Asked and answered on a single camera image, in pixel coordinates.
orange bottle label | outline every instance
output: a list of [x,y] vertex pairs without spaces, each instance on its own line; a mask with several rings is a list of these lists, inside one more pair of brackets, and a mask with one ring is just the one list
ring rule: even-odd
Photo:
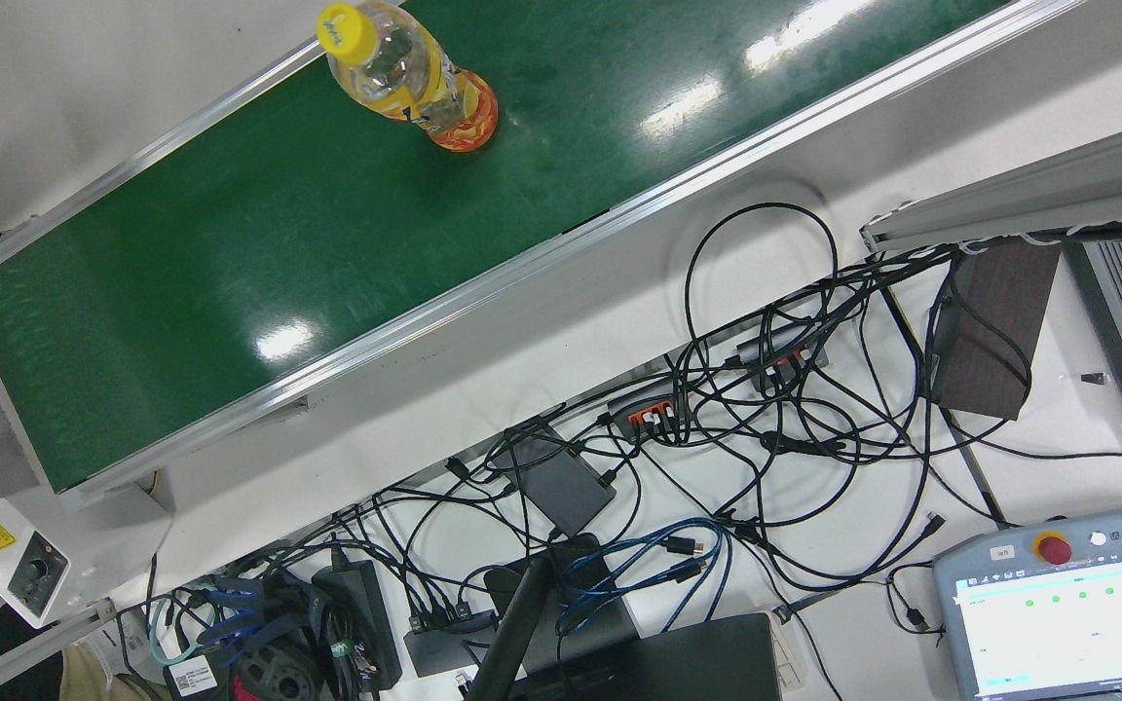
[[456,94],[467,119],[445,132],[427,136],[450,151],[472,151],[491,138],[499,118],[496,93],[472,71],[456,72]]

beverage bottle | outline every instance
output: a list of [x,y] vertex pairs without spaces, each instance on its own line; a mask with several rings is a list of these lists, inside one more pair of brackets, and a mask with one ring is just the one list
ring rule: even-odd
[[496,129],[496,94],[454,66],[408,12],[383,0],[334,3],[320,13],[331,75],[361,107],[422,128],[450,151],[472,151]]

white label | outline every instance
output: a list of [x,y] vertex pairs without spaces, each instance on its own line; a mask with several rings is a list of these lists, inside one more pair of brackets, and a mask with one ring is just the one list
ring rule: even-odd
[[192,697],[199,691],[219,686],[219,683],[214,682],[214,673],[211,671],[210,663],[205,661],[205,655],[180,662],[178,665],[167,667],[167,671],[175,681],[175,691],[178,691],[182,697]]

power strip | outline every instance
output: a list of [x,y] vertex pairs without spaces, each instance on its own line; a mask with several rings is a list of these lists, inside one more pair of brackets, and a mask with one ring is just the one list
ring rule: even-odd
[[791,645],[791,638],[782,630],[782,624],[771,611],[765,611],[770,618],[770,634],[773,638],[773,662],[779,667],[779,691],[783,693],[802,688],[804,683],[804,666]]

gray device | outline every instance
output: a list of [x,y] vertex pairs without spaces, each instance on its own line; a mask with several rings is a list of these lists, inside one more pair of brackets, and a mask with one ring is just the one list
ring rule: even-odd
[[965,701],[1122,700],[1122,510],[971,538],[934,581]]
[[515,483],[565,536],[574,537],[614,500],[617,490],[600,482],[600,474],[578,453],[562,446],[561,436],[543,423],[527,424],[546,439],[513,440],[513,448],[490,461]]

